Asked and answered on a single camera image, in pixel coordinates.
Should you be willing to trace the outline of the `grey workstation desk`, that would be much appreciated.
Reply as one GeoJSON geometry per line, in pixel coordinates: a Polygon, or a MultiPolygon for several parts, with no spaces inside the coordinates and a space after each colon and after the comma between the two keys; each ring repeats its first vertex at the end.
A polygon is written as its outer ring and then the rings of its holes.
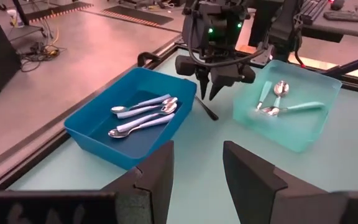
{"type": "MultiPolygon", "coordinates": [[[[314,39],[339,43],[344,35],[358,37],[358,22],[329,21],[323,17],[329,12],[330,0],[312,25],[303,25],[302,35],[314,39]]],[[[273,16],[278,12],[285,0],[255,0],[251,8],[255,9],[255,17],[250,30],[249,46],[256,47],[263,41],[266,31],[270,27],[273,16]]]]}

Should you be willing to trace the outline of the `translucent teal plastic bin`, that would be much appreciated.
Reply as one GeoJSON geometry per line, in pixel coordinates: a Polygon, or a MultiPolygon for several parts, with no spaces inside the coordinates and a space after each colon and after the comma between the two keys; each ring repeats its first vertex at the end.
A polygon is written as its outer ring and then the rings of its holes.
{"type": "Polygon", "coordinates": [[[342,83],[331,77],[279,60],[272,60],[256,72],[255,81],[242,87],[233,99],[233,118],[246,128],[288,148],[302,152],[315,142],[323,131],[328,114],[339,94],[342,83]],[[289,84],[289,92],[281,98],[279,108],[318,101],[324,108],[280,113],[269,116],[261,109],[273,106],[274,86],[279,81],[289,84]],[[260,92],[266,81],[272,87],[261,109],[256,110],[260,92]]]}

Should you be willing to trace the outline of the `black computer mouse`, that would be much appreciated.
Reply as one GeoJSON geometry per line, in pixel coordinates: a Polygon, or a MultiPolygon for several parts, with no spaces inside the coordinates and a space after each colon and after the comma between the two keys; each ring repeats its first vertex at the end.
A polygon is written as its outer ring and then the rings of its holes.
{"type": "Polygon", "coordinates": [[[330,9],[333,11],[339,11],[343,8],[345,0],[331,0],[330,9]]]}

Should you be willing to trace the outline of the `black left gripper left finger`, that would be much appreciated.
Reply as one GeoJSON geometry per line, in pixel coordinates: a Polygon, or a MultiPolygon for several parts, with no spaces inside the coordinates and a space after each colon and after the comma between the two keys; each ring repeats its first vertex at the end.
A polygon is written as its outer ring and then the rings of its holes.
{"type": "Polygon", "coordinates": [[[0,224],[166,224],[173,166],[168,141],[100,190],[0,191],[0,224]]]}

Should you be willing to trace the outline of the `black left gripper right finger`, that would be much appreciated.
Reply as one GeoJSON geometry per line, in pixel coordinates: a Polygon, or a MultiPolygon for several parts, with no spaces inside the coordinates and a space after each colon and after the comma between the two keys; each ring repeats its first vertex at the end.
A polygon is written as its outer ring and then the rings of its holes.
{"type": "Polygon", "coordinates": [[[241,224],[358,224],[358,191],[325,191],[232,141],[223,164],[241,224]]]}

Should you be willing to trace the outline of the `black striped floor mat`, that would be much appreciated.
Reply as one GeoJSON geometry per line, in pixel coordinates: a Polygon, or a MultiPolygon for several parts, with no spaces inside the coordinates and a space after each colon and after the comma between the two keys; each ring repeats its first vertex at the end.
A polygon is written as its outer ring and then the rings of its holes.
{"type": "Polygon", "coordinates": [[[153,14],[151,12],[140,11],[124,6],[114,6],[101,11],[107,16],[112,16],[127,21],[138,22],[150,26],[162,26],[173,20],[171,17],[153,14]]]}
{"type": "Polygon", "coordinates": [[[66,4],[66,5],[61,5],[44,10],[31,12],[29,14],[26,14],[25,16],[29,22],[38,22],[41,20],[62,16],[64,14],[68,14],[75,11],[82,11],[90,7],[93,7],[93,4],[82,2],[82,1],[75,1],[71,4],[66,4]]]}

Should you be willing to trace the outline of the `white cup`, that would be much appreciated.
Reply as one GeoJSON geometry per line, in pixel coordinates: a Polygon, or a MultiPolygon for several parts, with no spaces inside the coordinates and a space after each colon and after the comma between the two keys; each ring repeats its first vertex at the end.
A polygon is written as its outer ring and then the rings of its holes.
{"type": "Polygon", "coordinates": [[[11,24],[13,27],[15,27],[15,28],[24,27],[24,22],[22,21],[20,15],[16,9],[8,9],[6,12],[11,19],[11,24]]]}

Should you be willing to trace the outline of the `black keyboard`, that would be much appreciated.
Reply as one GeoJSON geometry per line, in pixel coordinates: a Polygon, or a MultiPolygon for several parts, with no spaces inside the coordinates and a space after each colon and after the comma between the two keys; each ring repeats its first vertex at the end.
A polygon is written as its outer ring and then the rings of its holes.
{"type": "Polygon", "coordinates": [[[300,11],[303,23],[312,25],[328,2],[328,0],[303,0],[300,11]]]}

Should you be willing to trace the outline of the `black wrist rest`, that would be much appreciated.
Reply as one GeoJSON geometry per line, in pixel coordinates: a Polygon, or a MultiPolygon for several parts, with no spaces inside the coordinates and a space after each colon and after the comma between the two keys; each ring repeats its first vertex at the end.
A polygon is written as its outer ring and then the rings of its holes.
{"type": "Polygon", "coordinates": [[[324,12],[323,17],[329,21],[358,22],[358,14],[354,12],[345,12],[345,11],[324,12]]]}

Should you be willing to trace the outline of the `blue plastic bin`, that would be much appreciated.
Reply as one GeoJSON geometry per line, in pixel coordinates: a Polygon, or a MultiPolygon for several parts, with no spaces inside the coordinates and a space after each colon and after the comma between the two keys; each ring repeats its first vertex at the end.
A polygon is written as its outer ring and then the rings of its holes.
{"type": "Polygon", "coordinates": [[[76,143],[123,169],[143,161],[169,141],[190,113],[196,84],[146,68],[134,68],[65,120],[65,128],[76,143]],[[133,106],[158,96],[178,98],[178,108],[167,124],[133,131],[128,137],[114,139],[108,132],[130,122],[112,114],[113,106],[133,106]]]}

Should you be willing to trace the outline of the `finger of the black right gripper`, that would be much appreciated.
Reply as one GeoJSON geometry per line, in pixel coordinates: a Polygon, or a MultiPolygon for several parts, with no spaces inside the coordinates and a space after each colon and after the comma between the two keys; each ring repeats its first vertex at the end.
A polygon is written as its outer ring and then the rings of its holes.
{"type": "Polygon", "coordinates": [[[201,99],[205,98],[206,89],[209,83],[208,72],[198,72],[196,74],[196,78],[200,83],[200,92],[201,92],[201,99]]]}
{"type": "Polygon", "coordinates": [[[209,94],[209,100],[213,100],[222,88],[224,88],[224,85],[218,85],[213,83],[209,94]]]}

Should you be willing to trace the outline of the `black metal table frame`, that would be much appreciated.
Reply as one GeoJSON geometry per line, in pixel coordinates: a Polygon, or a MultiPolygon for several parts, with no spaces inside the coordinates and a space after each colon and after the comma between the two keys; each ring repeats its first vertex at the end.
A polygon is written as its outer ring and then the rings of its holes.
{"type": "MultiPolygon", "coordinates": [[[[179,42],[169,42],[161,46],[161,48],[152,52],[160,56],[161,59],[158,62],[152,62],[151,60],[148,60],[146,61],[146,64],[143,66],[143,68],[155,70],[160,64],[164,63],[167,60],[167,58],[169,58],[171,54],[173,54],[176,50],[184,49],[184,48],[185,48],[184,44],[181,44],[179,42]]],[[[337,65],[335,63],[329,63],[323,60],[315,60],[307,57],[299,57],[296,53],[292,53],[288,57],[288,62],[295,65],[300,65],[300,63],[303,62],[308,69],[319,70],[322,71],[323,73],[328,72],[330,70],[341,68],[342,69],[342,71],[340,72],[342,74],[341,78],[344,80],[343,87],[353,91],[358,91],[358,58],[348,63],[337,65]]],[[[137,68],[137,67],[138,67],[137,63],[135,63],[133,66],[129,67],[129,70],[132,70],[133,68],[137,68]]],[[[83,98],[81,101],[77,102],[76,104],[68,108],[62,114],[50,120],[45,125],[43,125],[39,129],[28,135],[27,137],[25,137],[23,140],[19,141],[17,144],[13,145],[8,150],[3,152],[0,155],[0,168],[6,163],[7,160],[11,159],[12,156],[15,156],[17,153],[24,150],[30,143],[34,142],[37,139],[40,139],[43,135],[45,135],[46,132],[50,131],[55,127],[62,127],[63,121],[69,115],[71,115],[74,111],[82,107],[85,103],[89,102],[94,97],[99,95],[107,87],[111,86],[115,81],[123,77],[127,72],[128,70],[118,74],[112,80],[104,84],[101,88],[95,90],[86,98],[83,98]]],[[[8,175],[8,173],[10,173],[14,168],[16,168],[21,162],[24,162],[26,159],[32,157],[36,152],[40,151],[40,148],[43,146],[44,146],[43,144],[40,144],[39,146],[37,146],[37,148],[33,150],[33,152],[26,155],[16,165],[8,167],[5,171],[1,171],[0,181],[3,178],[5,178],[8,175]]]]}

